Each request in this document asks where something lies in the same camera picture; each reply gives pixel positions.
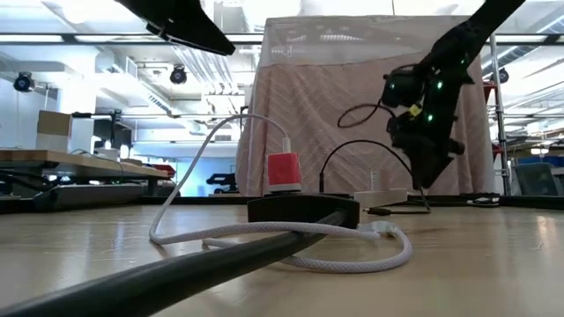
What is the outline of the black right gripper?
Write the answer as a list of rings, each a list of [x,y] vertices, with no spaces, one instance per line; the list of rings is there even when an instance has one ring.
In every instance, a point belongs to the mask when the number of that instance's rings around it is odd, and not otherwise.
[[[411,164],[412,185],[429,189],[454,160],[450,152],[462,154],[464,146],[450,138],[458,96],[463,85],[472,85],[467,69],[471,63],[466,53],[442,57],[427,56],[421,62],[396,69],[412,70],[424,82],[417,103],[405,107],[387,123],[392,144],[405,151]]]

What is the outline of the black power strip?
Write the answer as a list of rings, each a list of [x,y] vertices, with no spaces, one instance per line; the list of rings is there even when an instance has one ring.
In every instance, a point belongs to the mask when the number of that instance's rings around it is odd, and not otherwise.
[[[341,226],[356,229],[360,203],[345,194],[271,194],[247,203],[249,222],[315,223],[335,211],[345,213]]]

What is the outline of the red white USB charger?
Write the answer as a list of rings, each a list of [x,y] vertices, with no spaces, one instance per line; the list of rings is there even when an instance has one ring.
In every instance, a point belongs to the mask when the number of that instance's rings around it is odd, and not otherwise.
[[[267,157],[268,190],[276,192],[301,191],[301,166],[295,152],[274,153]]]

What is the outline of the white power strip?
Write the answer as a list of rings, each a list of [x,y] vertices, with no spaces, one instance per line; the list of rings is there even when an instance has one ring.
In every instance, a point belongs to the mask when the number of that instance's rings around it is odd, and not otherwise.
[[[407,200],[405,188],[393,188],[379,191],[355,192],[353,198],[360,204],[362,209],[383,207],[394,203],[402,203]]]

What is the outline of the grey mesh office chair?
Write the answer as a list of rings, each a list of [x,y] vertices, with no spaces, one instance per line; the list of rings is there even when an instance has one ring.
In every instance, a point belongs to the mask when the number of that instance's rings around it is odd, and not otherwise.
[[[553,175],[553,165],[549,163],[518,165],[512,176],[513,195],[564,196],[564,186]]]

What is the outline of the blue plastic bin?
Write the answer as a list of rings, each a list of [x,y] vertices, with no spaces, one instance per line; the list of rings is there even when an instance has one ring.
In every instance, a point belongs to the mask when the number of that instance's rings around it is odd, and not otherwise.
[[[561,156],[533,156],[533,157],[525,157],[519,158],[518,164],[537,164],[537,163],[547,163],[551,164],[554,167],[564,167],[564,157]]]

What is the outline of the pink chevron blanket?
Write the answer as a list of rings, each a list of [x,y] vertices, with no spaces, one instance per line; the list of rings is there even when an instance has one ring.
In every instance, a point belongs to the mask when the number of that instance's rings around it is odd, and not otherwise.
[[[409,188],[404,155],[388,152],[383,76],[420,61],[459,24],[458,16],[310,16],[270,18],[241,134],[236,181],[247,196],[267,192],[267,157],[288,136],[301,163],[302,188],[353,193]]]

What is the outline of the black caster base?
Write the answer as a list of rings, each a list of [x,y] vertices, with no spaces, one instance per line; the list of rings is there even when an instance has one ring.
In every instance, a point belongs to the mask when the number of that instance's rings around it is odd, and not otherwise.
[[[208,185],[219,185],[218,188],[214,189],[215,194],[239,193],[234,173],[214,173],[206,180],[206,183]]]

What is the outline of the cardboard box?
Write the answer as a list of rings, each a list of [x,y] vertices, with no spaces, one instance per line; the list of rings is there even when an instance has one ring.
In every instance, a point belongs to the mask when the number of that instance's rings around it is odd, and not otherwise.
[[[67,153],[71,147],[70,114],[41,110],[37,122],[36,149]]]

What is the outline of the wooden workbench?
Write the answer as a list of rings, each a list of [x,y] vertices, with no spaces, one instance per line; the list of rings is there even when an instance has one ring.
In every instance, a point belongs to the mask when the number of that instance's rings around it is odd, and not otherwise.
[[[0,181],[12,185],[16,195],[34,195],[63,184],[90,181],[121,184],[144,181],[154,194],[159,181],[169,180],[168,172],[136,166],[92,154],[70,154],[45,150],[0,150]]]

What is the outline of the grey metal tray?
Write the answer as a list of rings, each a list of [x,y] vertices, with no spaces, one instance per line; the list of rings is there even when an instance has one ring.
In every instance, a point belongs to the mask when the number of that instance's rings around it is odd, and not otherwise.
[[[64,185],[35,196],[33,206],[39,212],[92,208],[130,203],[144,193],[138,184]]]

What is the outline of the black aluminium table frame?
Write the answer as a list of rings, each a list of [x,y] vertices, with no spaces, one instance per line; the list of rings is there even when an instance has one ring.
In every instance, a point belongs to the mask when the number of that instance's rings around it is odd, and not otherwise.
[[[486,195],[428,195],[426,201],[430,207],[462,207],[463,203],[477,198],[486,198]],[[173,205],[246,205],[255,197],[176,197]],[[499,195],[500,207],[517,207],[540,210],[564,211],[564,196],[518,196]],[[112,208],[127,205],[160,205],[165,202],[164,196],[141,196],[136,199],[114,200],[93,203],[72,203],[70,205],[56,205],[53,203],[36,204],[32,198],[0,200],[0,215],[18,213],[58,212],[69,210],[86,210]]]

